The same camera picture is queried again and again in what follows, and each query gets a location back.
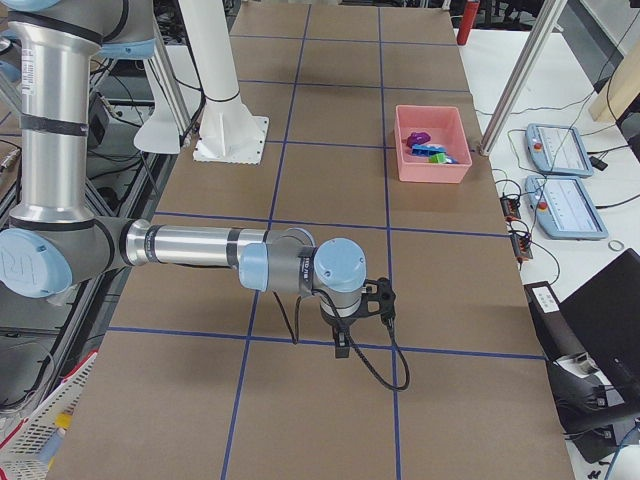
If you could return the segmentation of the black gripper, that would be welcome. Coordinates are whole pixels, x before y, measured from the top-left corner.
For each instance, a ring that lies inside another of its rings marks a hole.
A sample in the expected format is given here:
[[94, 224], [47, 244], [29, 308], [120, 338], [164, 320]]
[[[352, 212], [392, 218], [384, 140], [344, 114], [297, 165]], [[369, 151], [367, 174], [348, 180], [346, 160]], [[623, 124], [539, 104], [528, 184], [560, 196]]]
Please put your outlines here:
[[346, 359], [350, 355], [349, 332], [346, 331], [358, 319], [369, 318], [373, 312], [368, 308], [368, 295], [362, 294], [353, 305], [340, 308], [330, 305], [331, 298], [320, 296], [320, 311], [323, 320], [333, 328], [336, 359]]

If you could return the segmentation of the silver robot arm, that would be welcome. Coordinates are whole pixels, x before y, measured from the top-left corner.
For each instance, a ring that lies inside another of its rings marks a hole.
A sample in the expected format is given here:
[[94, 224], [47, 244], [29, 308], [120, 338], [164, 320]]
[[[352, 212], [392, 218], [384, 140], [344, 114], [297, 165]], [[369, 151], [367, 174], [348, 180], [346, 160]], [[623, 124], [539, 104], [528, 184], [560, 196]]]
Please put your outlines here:
[[337, 356], [356, 350], [349, 328], [367, 315], [366, 260], [357, 243], [317, 244], [299, 228], [153, 225], [87, 208], [90, 62], [151, 58], [150, 2], [11, 1], [8, 9], [21, 43], [22, 194], [1, 234], [7, 288], [43, 298], [119, 267], [231, 268], [248, 289], [318, 296]]

